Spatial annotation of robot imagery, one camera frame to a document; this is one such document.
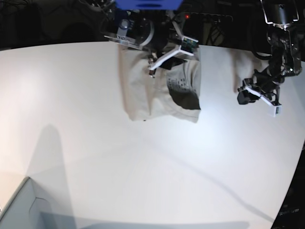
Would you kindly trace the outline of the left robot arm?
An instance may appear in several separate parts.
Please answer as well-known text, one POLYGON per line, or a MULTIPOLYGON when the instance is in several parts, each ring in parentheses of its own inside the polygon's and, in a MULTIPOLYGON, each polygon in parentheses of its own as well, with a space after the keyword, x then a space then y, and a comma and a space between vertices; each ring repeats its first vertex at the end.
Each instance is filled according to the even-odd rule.
POLYGON ((251 52, 256 58, 268 61, 269 65, 262 70, 254 70, 252 77, 245 78, 237 89, 237 101, 240 105, 265 101, 273 107, 280 106, 280 86, 286 77, 301 73, 301 52, 299 50, 299 21, 297 6, 293 0, 262 0, 262 11, 267 24, 266 38, 271 46, 269 56, 259 55, 254 46, 254 28, 256 18, 249 22, 247 38, 251 52))

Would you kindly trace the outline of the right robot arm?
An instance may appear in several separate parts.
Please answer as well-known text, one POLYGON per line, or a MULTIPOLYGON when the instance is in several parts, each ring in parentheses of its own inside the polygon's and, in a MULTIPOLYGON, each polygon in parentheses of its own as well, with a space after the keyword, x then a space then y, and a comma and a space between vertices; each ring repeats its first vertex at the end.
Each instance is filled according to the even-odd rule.
POLYGON ((181 0, 87 0, 106 19, 101 33, 112 42, 148 53, 148 72, 171 69, 179 54, 194 56, 198 40, 183 33, 189 13, 181 0))

